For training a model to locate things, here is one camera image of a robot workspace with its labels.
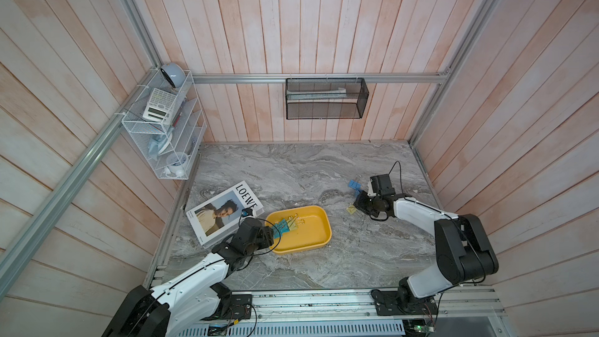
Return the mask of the yellow binder clip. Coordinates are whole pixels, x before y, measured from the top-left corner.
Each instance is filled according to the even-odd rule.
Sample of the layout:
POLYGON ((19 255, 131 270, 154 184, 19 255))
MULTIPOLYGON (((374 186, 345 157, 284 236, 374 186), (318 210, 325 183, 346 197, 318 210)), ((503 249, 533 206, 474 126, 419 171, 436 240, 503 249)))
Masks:
POLYGON ((302 218, 299 218, 298 215, 290 216, 285 221, 290 232, 297 230, 299 226, 305 223, 305 221, 302 218))
POLYGON ((348 207, 346 208, 346 211, 347 211, 349 214, 353 215, 353 214, 354 214, 354 213, 357 211, 357 208, 356 208, 355 206, 353 206, 353 205, 350 205, 350 206, 348 206, 348 207))

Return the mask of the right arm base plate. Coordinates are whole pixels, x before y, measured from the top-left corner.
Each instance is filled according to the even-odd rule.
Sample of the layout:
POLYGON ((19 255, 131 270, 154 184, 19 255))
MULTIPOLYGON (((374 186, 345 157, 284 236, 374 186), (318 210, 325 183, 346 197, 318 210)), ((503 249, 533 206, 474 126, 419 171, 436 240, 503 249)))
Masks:
POLYGON ((371 290, 378 316, 435 316, 438 306, 432 297, 419 299, 407 290, 371 290))

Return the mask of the teal binder clip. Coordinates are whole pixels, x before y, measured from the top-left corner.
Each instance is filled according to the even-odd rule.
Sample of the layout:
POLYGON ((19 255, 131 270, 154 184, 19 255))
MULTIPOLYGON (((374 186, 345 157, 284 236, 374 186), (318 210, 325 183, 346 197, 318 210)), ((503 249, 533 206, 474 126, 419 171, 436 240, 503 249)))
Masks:
POLYGON ((292 232, 298 229, 296 218, 287 218, 278 223, 278 229, 281 234, 292 232))
POLYGON ((284 233, 288 232, 288 227, 286 222, 280 221, 276 224, 273 225, 272 227, 272 232, 273 232, 273 239, 277 240, 278 238, 280 238, 284 233))

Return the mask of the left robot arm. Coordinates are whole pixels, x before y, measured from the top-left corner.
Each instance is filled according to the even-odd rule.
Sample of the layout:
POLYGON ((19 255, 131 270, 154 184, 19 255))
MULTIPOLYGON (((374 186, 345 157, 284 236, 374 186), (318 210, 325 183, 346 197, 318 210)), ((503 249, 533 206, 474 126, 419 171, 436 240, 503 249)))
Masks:
POLYGON ((176 336, 197 321, 234 315, 231 291, 222 281, 281 238, 278 226, 245 218, 191 269, 151 289, 137 286, 129 291, 102 335, 176 336))

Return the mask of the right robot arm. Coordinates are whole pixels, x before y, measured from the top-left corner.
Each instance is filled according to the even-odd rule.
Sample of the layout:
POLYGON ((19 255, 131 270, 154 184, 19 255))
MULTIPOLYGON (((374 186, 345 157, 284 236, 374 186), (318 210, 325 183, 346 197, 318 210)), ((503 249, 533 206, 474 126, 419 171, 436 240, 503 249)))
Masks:
POLYGON ((443 212, 407 195, 370 196, 362 191, 354 207, 380 222, 379 215, 408 222, 435 239, 435 263, 399 282, 397 299, 405 307, 428 300, 459 284, 485 280, 499 260, 476 215, 443 212))

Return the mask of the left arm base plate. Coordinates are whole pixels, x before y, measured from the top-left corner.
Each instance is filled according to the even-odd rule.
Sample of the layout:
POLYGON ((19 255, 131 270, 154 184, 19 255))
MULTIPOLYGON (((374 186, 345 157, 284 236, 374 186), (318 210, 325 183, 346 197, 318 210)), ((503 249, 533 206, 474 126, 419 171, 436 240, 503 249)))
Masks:
POLYGON ((226 296, 216 311, 202 321, 247 320, 252 317, 253 296, 250 294, 233 294, 226 296))

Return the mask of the yellow plastic storage box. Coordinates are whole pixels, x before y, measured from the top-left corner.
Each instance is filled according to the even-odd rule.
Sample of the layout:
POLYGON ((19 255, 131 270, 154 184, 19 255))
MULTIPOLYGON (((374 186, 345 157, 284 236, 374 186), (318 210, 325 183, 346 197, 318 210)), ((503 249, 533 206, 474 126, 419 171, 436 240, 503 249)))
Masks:
POLYGON ((284 233, 274 240, 271 249, 275 254, 294 254, 318 249, 330 242, 332 228, 329 217, 323 208, 316 205, 273 212, 267 218, 268 225, 272 228, 274 224, 293 215, 298 215, 305 223, 297 230, 284 233))

